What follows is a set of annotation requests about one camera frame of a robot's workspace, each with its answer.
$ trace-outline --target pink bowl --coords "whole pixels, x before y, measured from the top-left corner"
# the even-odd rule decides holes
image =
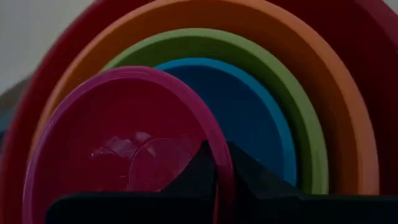
[[[231,211],[233,166],[206,104],[168,73],[122,67],[80,85],[47,123],[24,187],[24,223],[44,223],[56,199],[81,191],[158,191],[208,140],[220,188],[220,212]]]

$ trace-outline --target black object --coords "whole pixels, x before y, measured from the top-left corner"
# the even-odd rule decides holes
[[[397,223],[397,197],[305,195],[228,143],[235,169],[237,224]],[[47,224],[213,223],[215,165],[204,142],[191,163],[157,193],[101,192],[61,198]]]

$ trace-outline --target green bowl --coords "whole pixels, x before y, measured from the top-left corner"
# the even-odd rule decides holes
[[[178,29],[146,38],[120,53],[104,70],[206,57],[235,65],[259,80],[284,112],[298,155],[298,184],[308,194],[327,194],[328,159],[318,116],[291,72],[271,53],[241,36],[214,29]]]

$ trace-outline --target blue bowl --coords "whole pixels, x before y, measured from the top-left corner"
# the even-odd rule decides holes
[[[292,133],[269,92],[245,71],[209,58],[172,60],[155,68],[198,93],[225,137],[292,185],[297,181]]]

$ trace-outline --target stacked bowls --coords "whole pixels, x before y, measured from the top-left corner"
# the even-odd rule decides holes
[[[226,140],[307,194],[398,194],[398,16],[382,0],[98,0],[35,71],[4,143],[0,223],[80,191],[157,192]]]

